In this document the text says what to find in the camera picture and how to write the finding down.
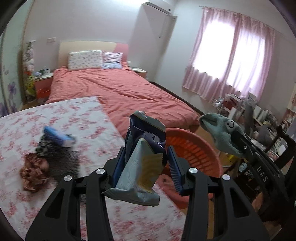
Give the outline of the cluttered desk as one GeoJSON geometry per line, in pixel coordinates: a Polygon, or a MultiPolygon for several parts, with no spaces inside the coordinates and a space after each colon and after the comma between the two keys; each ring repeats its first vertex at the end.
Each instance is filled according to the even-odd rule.
{"type": "Polygon", "coordinates": [[[250,92],[246,97],[226,94],[220,113],[237,122],[243,132],[265,147],[272,144],[280,125],[270,110],[258,106],[257,97],[250,92]]]}

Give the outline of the glass floral wardrobe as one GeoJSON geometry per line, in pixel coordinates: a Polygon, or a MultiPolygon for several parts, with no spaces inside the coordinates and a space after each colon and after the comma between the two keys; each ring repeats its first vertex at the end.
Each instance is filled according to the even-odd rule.
{"type": "Polygon", "coordinates": [[[20,38],[4,33],[1,39],[1,88],[8,114],[23,107],[20,38]]]}

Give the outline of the red left nightstand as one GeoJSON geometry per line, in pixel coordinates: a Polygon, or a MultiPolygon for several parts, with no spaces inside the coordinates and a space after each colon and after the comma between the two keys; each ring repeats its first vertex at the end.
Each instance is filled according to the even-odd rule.
{"type": "Polygon", "coordinates": [[[51,84],[53,81],[53,73],[43,75],[41,78],[35,80],[36,99],[38,105],[44,104],[51,93],[51,84]]]}

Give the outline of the blue white tissue pack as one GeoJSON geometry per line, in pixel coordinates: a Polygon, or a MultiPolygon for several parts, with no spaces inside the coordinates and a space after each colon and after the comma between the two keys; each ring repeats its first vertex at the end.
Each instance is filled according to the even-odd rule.
{"type": "Polygon", "coordinates": [[[44,135],[60,147],[71,148],[76,144],[76,139],[73,136],[63,134],[50,126],[44,127],[44,135]]]}

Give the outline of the mugs on nightstand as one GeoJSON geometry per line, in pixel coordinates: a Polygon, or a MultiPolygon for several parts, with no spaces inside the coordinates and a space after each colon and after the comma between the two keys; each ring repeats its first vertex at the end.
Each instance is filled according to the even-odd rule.
{"type": "Polygon", "coordinates": [[[34,76],[41,77],[41,76],[49,75],[50,73],[51,73],[51,69],[45,68],[45,69],[41,69],[40,71],[35,72],[34,76]]]}

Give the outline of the grey green smiley sock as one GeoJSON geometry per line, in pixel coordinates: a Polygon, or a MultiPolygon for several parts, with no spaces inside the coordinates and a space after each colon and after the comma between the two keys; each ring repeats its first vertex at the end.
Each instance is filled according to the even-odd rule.
{"type": "Polygon", "coordinates": [[[210,133],[218,150],[239,158],[243,157],[231,140],[233,132],[238,132],[245,137],[242,128],[235,121],[217,113],[207,113],[199,118],[199,124],[210,133]]]}

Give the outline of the beige pink headboard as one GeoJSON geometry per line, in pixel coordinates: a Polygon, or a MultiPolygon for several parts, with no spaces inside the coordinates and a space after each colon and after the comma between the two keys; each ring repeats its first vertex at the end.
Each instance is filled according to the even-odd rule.
{"type": "Polygon", "coordinates": [[[61,42],[58,54],[58,68],[68,65],[68,53],[102,50],[106,52],[123,53],[122,61],[127,61],[128,44],[103,41],[70,41],[61,42]]]}

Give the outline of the blue silver snack wrapper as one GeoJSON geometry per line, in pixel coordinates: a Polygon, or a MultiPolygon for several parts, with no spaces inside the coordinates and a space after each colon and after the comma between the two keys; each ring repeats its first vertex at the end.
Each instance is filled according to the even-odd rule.
{"type": "Polygon", "coordinates": [[[125,168],[114,188],[104,195],[113,200],[143,206],[159,205],[160,196],[152,189],[167,164],[166,126],[144,111],[129,117],[125,138],[125,168]]]}

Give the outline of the brown striped scrunchie cloth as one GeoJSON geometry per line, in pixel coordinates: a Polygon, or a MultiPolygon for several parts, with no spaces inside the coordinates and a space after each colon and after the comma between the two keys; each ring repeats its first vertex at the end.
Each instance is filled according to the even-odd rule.
{"type": "Polygon", "coordinates": [[[23,189],[35,193],[49,180],[49,163],[36,153],[26,154],[23,167],[20,169],[23,189]]]}

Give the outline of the black white patterned cloth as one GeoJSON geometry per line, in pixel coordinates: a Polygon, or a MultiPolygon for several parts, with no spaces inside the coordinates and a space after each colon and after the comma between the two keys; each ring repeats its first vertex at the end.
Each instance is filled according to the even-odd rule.
{"type": "Polygon", "coordinates": [[[54,141],[41,136],[35,149],[38,157],[44,158],[49,163],[49,176],[57,182],[70,175],[74,179],[79,176],[79,151],[72,148],[61,147],[54,141]]]}

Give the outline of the hanging plush toys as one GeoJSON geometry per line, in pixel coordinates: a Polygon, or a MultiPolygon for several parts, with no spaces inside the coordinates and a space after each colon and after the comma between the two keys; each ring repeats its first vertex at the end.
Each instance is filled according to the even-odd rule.
{"type": "Polygon", "coordinates": [[[33,42],[28,42],[23,52],[23,81],[27,102],[32,102],[36,99],[34,68],[33,42]]]}

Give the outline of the black chair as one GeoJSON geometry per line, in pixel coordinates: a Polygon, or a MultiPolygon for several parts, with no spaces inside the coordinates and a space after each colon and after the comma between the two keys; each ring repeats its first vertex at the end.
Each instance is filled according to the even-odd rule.
{"type": "Polygon", "coordinates": [[[279,157],[274,161],[276,166],[281,170],[295,155],[295,141],[287,135],[281,125],[276,127],[276,137],[271,144],[264,150],[268,153],[273,146],[284,146],[285,150],[280,153],[279,157]]]}

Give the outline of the pink striped pillow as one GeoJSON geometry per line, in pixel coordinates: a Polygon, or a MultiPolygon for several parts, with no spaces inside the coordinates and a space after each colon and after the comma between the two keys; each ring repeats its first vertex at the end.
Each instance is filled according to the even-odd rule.
{"type": "Polygon", "coordinates": [[[103,69],[121,69],[122,68],[122,52],[106,52],[103,51],[103,69]]]}

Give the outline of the right nightstand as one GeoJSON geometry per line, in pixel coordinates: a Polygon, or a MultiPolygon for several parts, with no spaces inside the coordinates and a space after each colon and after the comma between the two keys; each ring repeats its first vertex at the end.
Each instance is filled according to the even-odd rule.
{"type": "Polygon", "coordinates": [[[141,68],[131,67],[130,68],[133,72],[135,72],[137,75],[141,76],[142,78],[147,78],[147,72],[141,68]]]}

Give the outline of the red plastic laundry basket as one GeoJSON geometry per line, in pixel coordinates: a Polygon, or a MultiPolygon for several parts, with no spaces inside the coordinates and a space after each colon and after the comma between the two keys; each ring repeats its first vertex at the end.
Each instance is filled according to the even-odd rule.
{"type": "MultiPolygon", "coordinates": [[[[173,146],[178,157],[186,159],[191,167],[208,176],[220,177],[223,173],[221,162],[214,149],[195,133],[181,128],[167,128],[166,146],[173,146]]],[[[165,166],[157,184],[179,209],[188,207],[189,197],[182,197],[175,189],[169,166],[165,166]]]]}

